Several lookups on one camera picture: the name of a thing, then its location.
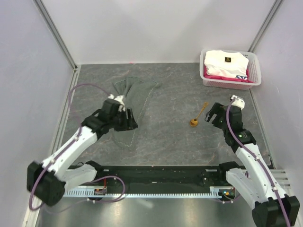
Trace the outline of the grey cloth napkin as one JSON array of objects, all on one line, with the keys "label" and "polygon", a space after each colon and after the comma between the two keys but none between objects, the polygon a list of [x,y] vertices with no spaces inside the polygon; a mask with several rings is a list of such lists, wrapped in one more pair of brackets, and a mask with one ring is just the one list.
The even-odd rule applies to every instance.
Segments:
[{"label": "grey cloth napkin", "polygon": [[[136,77],[125,77],[124,79],[114,82],[113,88],[118,95],[123,95],[124,103],[127,108],[131,108],[135,122],[138,126],[142,120],[149,102],[160,83],[153,80],[142,80]],[[125,149],[133,149],[139,135],[139,128],[131,131],[112,132],[113,141]]]}]

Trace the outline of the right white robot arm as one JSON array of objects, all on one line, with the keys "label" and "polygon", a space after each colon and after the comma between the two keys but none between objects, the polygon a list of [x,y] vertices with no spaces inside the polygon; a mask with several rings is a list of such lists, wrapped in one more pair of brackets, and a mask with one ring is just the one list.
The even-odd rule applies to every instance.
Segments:
[{"label": "right white robot arm", "polygon": [[242,110],[245,103],[235,97],[228,106],[215,103],[205,121],[223,131],[225,142],[241,160],[246,174],[235,162],[219,165],[217,181],[222,186],[231,184],[251,208],[258,227],[293,227],[300,203],[289,196],[266,165],[252,133],[243,127]]}]

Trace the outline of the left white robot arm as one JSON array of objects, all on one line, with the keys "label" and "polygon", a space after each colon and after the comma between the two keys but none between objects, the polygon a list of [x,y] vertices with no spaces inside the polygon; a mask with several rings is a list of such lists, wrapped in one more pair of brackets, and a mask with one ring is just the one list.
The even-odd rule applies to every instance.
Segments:
[{"label": "left white robot arm", "polygon": [[102,108],[86,117],[75,134],[55,153],[42,162],[32,162],[27,168],[27,190],[30,192],[29,208],[34,197],[47,206],[56,205],[66,191],[85,183],[99,186],[104,175],[97,163],[91,161],[74,170],[71,164],[91,145],[111,129],[131,131],[138,127],[132,109],[126,108],[124,96],[110,95]]}]

